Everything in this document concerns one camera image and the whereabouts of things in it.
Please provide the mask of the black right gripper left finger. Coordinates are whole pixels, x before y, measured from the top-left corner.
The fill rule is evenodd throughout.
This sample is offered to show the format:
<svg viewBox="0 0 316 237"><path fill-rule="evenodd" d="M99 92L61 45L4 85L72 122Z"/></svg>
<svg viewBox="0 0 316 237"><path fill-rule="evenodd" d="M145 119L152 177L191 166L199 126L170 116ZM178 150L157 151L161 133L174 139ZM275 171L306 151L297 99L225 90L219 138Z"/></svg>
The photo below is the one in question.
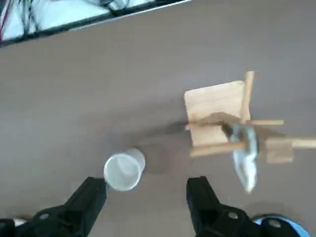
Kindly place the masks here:
<svg viewBox="0 0 316 237"><path fill-rule="evenodd" d="M102 178L88 177L63 204L39 211L19 226L13 219L1 218L2 237L86 237L107 199Z"/></svg>

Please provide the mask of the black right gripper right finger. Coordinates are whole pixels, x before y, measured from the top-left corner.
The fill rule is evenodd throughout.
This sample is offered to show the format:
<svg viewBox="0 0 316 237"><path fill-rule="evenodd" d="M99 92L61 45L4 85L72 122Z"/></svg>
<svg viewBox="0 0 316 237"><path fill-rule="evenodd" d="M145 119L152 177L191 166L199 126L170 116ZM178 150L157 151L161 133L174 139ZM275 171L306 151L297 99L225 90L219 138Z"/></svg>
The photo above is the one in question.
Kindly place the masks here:
<svg viewBox="0 0 316 237"><path fill-rule="evenodd" d="M189 178L187 204L197 237L295 237L296 230L276 217L260 224L241 209L221 204L205 176Z"/></svg>

